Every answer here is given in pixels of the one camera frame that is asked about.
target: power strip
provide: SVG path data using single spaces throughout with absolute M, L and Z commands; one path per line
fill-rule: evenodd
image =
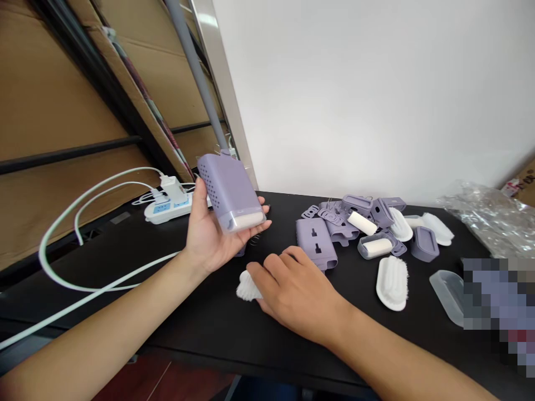
M 145 220 L 153 224 L 162 224 L 169 220 L 180 217 L 191 212 L 191 203 L 193 199 L 193 193 L 188 192 L 188 200 L 186 202 L 176 204 L 168 200 L 164 203 L 156 204 L 152 202 L 145 209 Z M 207 197 L 208 207 L 212 205 L 210 198 Z

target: hand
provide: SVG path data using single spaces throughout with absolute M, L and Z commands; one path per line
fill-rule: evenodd
M 185 252 L 189 263 L 202 266 L 207 273 L 211 273 L 232 259 L 252 236 L 268 229 L 271 220 L 237 233 L 223 234 L 214 212 L 208 211 L 206 196 L 205 182 L 202 178 L 197 178 L 189 215 L 186 247 L 181 254 Z M 260 204 L 265 202 L 264 197 L 258 197 L 258 200 Z M 267 213 L 269 206 L 262 206 L 262 209 Z
M 355 310 L 299 247 L 291 246 L 280 256 L 269 255 L 263 267 L 251 262 L 247 271 L 264 297 L 257 300 L 264 312 L 323 346 L 332 345 Z

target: white wall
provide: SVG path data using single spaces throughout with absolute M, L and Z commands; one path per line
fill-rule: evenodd
M 214 0 L 260 190 L 501 185 L 535 147 L 533 0 Z

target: pixelated area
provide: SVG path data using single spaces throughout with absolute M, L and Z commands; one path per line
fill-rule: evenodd
M 464 329 L 492 330 L 501 361 L 535 378 L 535 260 L 463 263 Z

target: floor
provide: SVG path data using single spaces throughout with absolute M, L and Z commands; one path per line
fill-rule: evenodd
M 93 401 L 208 401 L 233 378 L 232 374 L 141 355 L 136 363 L 123 367 Z

